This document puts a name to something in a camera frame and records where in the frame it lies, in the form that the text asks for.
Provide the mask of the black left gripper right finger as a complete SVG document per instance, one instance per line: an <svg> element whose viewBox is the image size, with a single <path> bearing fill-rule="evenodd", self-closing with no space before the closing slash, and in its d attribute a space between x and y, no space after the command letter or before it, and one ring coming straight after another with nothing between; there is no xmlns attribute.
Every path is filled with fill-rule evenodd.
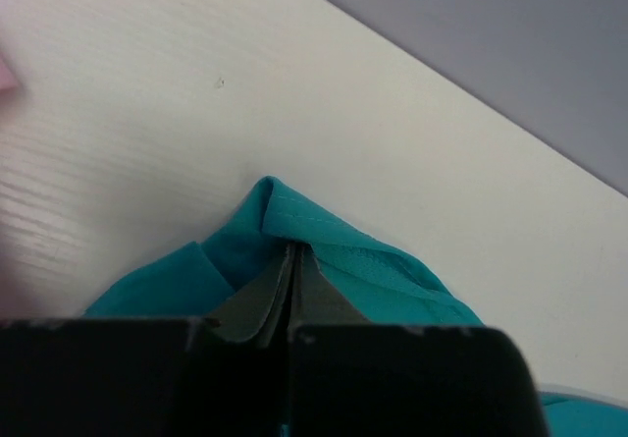
<svg viewBox="0 0 628 437"><path fill-rule="evenodd" d="M323 275L310 246L296 247L288 324L288 429L291 436L337 436L341 403L355 374L342 340L368 320Z"/></svg>

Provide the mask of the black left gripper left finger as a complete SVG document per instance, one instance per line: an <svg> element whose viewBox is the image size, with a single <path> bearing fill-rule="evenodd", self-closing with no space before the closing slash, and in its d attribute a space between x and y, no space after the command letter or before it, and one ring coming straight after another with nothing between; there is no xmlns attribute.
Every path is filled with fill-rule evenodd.
<svg viewBox="0 0 628 437"><path fill-rule="evenodd" d="M225 436L280 436L286 421L288 324L297 247L290 245L263 272L210 314L210 409Z"/></svg>

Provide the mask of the teal t shirt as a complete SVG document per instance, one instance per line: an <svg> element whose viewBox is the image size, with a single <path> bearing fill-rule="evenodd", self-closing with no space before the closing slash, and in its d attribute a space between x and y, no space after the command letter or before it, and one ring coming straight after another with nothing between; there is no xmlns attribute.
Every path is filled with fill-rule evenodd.
<svg viewBox="0 0 628 437"><path fill-rule="evenodd" d="M537 391L517 349L421 261L276 178L117 281L89 318L189 316L177 436L623 436L625 409Z"/></svg>

